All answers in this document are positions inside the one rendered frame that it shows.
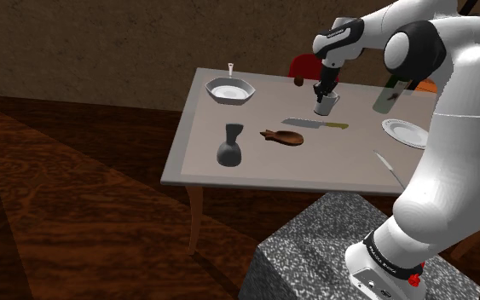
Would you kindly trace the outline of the brown wooden spoon rest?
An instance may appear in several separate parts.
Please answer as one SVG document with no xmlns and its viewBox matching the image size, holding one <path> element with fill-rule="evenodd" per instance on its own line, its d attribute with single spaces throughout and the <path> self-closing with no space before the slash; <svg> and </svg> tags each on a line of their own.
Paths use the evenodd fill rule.
<svg viewBox="0 0 480 300">
<path fill-rule="evenodd" d="M 265 130 L 261 135 L 266 141 L 275 141 L 287 146 L 300 146 L 304 143 L 304 138 L 301 134 L 294 131 L 287 130 Z"/>
</svg>

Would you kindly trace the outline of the dark grey vase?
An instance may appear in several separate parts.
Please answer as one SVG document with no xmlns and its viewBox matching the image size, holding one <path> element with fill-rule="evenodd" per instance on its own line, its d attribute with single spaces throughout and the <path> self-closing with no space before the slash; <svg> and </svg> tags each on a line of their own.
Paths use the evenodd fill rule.
<svg viewBox="0 0 480 300">
<path fill-rule="evenodd" d="M 235 167 L 241 163 L 242 155 L 236 141 L 244 128 L 243 124 L 226 124 L 226 140 L 217 150 L 217 162 L 225 167 Z"/>
</svg>

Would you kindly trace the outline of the red chair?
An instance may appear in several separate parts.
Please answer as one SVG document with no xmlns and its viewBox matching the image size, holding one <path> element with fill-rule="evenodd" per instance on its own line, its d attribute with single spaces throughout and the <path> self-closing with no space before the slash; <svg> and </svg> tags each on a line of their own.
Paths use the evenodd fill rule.
<svg viewBox="0 0 480 300">
<path fill-rule="evenodd" d="M 288 76 L 294 78 L 296 76 L 305 79 L 320 79 L 321 68 L 324 66 L 321 60 L 312 54 L 302 54 L 296 56 L 289 67 Z"/>
</svg>

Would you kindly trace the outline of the speckled grey robot stand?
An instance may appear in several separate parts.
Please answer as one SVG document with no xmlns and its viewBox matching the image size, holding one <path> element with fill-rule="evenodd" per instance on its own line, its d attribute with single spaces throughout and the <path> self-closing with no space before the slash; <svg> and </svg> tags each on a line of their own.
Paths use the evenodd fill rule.
<svg viewBox="0 0 480 300">
<path fill-rule="evenodd" d="M 345 266 L 348 246 L 387 216 L 355 193 L 327 193 L 261 242 L 239 300 L 398 300 L 375 280 L 354 286 Z"/>
</svg>

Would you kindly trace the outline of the grey table with wooden legs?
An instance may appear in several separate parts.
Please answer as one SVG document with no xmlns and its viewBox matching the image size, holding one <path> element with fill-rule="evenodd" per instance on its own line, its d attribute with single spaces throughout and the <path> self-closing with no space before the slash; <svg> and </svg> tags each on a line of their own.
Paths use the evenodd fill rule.
<svg viewBox="0 0 480 300">
<path fill-rule="evenodd" d="M 191 246 L 199 238 L 206 187 L 399 194 L 402 187 L 373 150 L 386 158 L 403 183 L 421 158 L 419 149 L 396 141 L 382 129 L 384 117 L 373 110 L 380 94 L 377 86 L 339 84 L 340 99 L 323 122 L 349 127 L 303 128 L 304 143 L 289 147 L 266 141 L 261 132 L 285 130 L 286 118 L 314 118 L 312 82 L 298 87 L 291 78 L 243 72 L 240 78 L 256 92 L 245 104 L 231 106 L 215 102 L 205 89 L 206 83 L 222 76 L 223 71 L 215 69 L 195 72 L 161 177 L 165 185 L 188 190 Z M 236 139 L 242 159 L 235 167 L 217 162 L 226 124 L 244 125 Z"/>
</svg>

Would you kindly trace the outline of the orange chair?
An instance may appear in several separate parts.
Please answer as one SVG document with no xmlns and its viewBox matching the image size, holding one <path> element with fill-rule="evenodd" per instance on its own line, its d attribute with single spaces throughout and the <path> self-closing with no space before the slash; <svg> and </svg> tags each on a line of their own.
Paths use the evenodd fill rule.
<svg viewBox="0 0 480 300">
<path fill-rule="evenodd" d="M 429 79 L 420 81 L 419 84 L 415 87 L 416 91 L 423 91 L 423 92 L 430 92 L 430 93 L 436 93 L 437 92 L 437 86 L 435 83 Z"/>
</svg>

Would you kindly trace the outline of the silver table knife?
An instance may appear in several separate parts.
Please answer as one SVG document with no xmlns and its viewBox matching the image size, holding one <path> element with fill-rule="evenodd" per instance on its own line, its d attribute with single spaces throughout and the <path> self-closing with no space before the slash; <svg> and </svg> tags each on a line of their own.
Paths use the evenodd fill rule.
<svg viewBox="0 0 480 300">
<path fill-rule="evenodd" d="M 394 168 L 392 165 L 386 160 L 386 158 L 381 155 L 377 150 L 373 150 L 375 155 L 379 158 L 379 160 L 382 162 L 382 164 L 387 168 L 387 170 L 394 176 L 396 181 L 399 183 L 399 185 L 402 187 L 403 190 L 406 189 L 406 185 L 402 182 L 400 177 L 396 174 Z"/>
</svg>

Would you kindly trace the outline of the white angular bowl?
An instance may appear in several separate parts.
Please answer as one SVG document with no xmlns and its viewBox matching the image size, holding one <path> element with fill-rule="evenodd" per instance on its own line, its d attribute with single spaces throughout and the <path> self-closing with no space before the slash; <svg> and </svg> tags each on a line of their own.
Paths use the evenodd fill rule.
<svg viewBox="0 0 480 300">
<path fill-rule="evenodd" d="M 249 101 L 256 89 L 240 78 L 214 78 L 205 84 L 209 96 L 223 105 L 241 106 Z"/>
</svg>

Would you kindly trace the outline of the white round plate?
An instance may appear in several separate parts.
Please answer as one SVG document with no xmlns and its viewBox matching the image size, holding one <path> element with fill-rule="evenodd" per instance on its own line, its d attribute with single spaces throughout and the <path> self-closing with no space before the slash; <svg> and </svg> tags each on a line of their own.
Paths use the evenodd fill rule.
<svg viewBox="0 0 480 300">
<path fill-rule="evenodd" d="M 385 119 L 381 123 L 381 126 L 386 134 L 400 143 L 421 150 L 425 149 L 428 132 L 418 125 L 404 120 L 390 118 Z"/>
</svg>

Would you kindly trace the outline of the white mug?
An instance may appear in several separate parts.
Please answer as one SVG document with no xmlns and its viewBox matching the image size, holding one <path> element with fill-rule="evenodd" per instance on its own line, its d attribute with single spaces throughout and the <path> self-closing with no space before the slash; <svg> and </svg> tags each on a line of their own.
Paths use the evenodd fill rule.
<svg viewBox="0 0 480 300">
<path fill-rule="evenodd" d="M 329 115 L 339 99 L 340 96 L 335 91 L 322 96 L 322 98 L 316 102 L 314 112 L 320 116 Z"/>
</svg>

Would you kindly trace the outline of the green glass bottle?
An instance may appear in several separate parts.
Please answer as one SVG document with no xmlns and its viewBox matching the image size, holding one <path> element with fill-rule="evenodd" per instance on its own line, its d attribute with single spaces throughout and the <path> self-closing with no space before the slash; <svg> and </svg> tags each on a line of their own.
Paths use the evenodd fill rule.
<svg viewBox="0 0 480 300">
<path fill-rule="evenodd" d="M 410 80 L 392 75 L 373 104 L 376 113 L 387 114 L 408 86 Z"/>
</svg>

